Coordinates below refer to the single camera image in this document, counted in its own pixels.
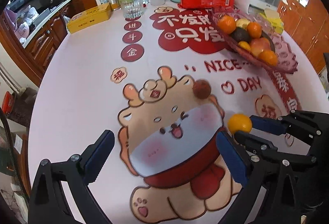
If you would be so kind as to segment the small yellow orange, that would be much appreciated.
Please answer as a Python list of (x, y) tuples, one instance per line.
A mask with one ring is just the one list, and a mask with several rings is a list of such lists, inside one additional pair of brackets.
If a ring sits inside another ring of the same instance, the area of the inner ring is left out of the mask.
[(227, 122), (227, 128), (232, 135), (237, 131), (249, 133), (252, 127), (250, 118), (244, 114), (234, 114)]
[(245, 42), (245, 41), (240, 41), (238, 42), (238, 46), (241, 47), (242, 49), (251, 52), (251, 47), (249, 45), (249, 43)]

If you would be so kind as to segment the mandarin orange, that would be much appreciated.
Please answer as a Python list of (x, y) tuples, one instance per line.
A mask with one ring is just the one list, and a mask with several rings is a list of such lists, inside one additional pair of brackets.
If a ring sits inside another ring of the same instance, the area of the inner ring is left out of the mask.
[(258, 39), (262, 35), (262, 27), (257, 22), (250, 22), (246, 30), (252, 39)]
[(225, 34), (230, 35), (236, 29), (235, 19), (232, 16), (224, 15), (218, 20), (217, 26)]
[(264, 50), (258, 55), (258, 59), (264, 63), (276, 67), (278, 64), (278, 57), (274, 51)]

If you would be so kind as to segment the small dark red fruit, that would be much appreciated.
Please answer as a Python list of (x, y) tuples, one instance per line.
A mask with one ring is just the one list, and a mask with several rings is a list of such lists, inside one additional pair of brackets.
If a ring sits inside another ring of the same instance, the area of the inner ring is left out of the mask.
[(198, 99), (208, 99), (211, 94), (211, 86), (207, 80), (199, 79), (194, 82), (193, 94)]

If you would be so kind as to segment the red apple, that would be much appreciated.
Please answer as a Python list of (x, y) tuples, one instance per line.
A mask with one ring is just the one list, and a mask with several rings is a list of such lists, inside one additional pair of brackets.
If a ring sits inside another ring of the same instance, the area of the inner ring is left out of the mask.
[(267, 38), (253, 39), (250, 42), (251, 53), (254, 57), (258, 57), (260, 53), (271, 50), (270, 41)]

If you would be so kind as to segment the overripe dark banana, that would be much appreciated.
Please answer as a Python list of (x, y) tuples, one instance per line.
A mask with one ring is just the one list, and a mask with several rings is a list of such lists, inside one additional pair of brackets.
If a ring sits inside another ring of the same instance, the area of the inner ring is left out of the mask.
[(274, 46), (274, 43), (273, 43), (272, 39), (264, 31), (262, 31), (262, 38), (266, 38), (266, 40), (268, 40), (269, 45), (270, 45), (270, 49), (275, 52), (276, 51), (276, 48)]

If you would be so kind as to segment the dark avocado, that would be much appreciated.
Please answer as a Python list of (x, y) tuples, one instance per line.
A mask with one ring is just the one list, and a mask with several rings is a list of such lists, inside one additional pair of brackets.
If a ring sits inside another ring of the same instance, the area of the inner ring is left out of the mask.
[(240, 27), (237, 27), (230, 36), (238, 43), (241, 41), (249, 43), (251, 41), (251, 37), (247, 30)]

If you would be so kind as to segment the yellow speckled pear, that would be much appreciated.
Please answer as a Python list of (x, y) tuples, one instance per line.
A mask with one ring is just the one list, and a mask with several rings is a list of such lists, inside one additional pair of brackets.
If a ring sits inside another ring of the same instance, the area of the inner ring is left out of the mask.
[(236, 26), (238, 27), (238, 28), (242, 28), (242, 29), (247, 29), (247, 26), (249, 25), (249, 23), (250, 23), (250, 20), (248, 20), (248, 19), (245, 19), (245, 18), (241, 18), (241, 19), (238, 19), (237, 21), (236, 21)]

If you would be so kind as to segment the pink glass fruit bowl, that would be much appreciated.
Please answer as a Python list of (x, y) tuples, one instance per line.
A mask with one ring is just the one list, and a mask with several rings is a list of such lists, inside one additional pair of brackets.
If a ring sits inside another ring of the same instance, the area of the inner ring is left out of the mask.
[[(272, 39), (274, 46), (276, 48), (276, 55), (278, 57), (278, 64), (276, 67), (268, 65), (263, 61), (254, 57), (251, 53), (248, 53), (246, 50), (242, 49), (238, 46), (238, 42), (236, 42), (230, 35), (225, 34), (218, 26), (218, 20), (224, 16), (230, 15), (234, 19), (238, 20), (241, 18), (248, 19), (250, 21), (254, 20), (260, 24), (262, 27), (262, 31), (270, 36)], [(230, 8), (212, 8), (209, 11), (209, 19), (213, 25), (213, 27), (218, 30), (220, 36), (224, 39), (224, 41), (228, 44), (228, 46), (236, 51), (239, 55), (245, 58), (249, 63), (252, 63), (256, 66), (262, 67), (269, 71), (276, 71), (280, 73), (293, 74), (297, 71), (298, 62), (295, 59), (295, 54), (291, 51), (291, 47), (288, 43), (284, 41), (284, 39), (274, 32), (274, 28), (271, 23), (264, 19), (260, 14), (245, 14), (238, 9), (230, 9)]]

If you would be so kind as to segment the red lidded jar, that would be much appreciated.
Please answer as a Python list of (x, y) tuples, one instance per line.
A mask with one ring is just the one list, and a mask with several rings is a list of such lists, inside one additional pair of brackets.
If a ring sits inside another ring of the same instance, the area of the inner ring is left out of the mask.
[(2, 102), (2, 111), (4, 114), (10, 114), (15, 102), (15, 97), (10, 92), (6, 92)]

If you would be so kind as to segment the yellow tissue pack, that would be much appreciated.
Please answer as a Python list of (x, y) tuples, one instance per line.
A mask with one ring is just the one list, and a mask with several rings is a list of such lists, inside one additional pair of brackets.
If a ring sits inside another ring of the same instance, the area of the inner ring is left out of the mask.
[(260, 13), (260, 15), (271, 23), (277, 34), (282, 34), (282, 32), (284, 31), (284, 23), (281, 20), (280, 15), (277, 11), (265, 9), (263, 13)]

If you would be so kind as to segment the yellow tin box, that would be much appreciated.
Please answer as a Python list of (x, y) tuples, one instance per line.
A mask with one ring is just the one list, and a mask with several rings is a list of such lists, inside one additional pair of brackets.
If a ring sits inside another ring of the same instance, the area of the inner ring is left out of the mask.
[(110, 3), (104, 3), (74, 15), (68, 22), (67, 28), (73, 34), (95, 24), (107, 21), (110, 17)]

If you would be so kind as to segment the clear glass tumbler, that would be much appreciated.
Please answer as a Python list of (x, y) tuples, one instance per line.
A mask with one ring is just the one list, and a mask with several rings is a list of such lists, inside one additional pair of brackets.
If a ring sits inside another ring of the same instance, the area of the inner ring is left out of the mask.
[(119, 0), (119, 3), (127, 19), (140, 17), (144, 13), (143, 0)]

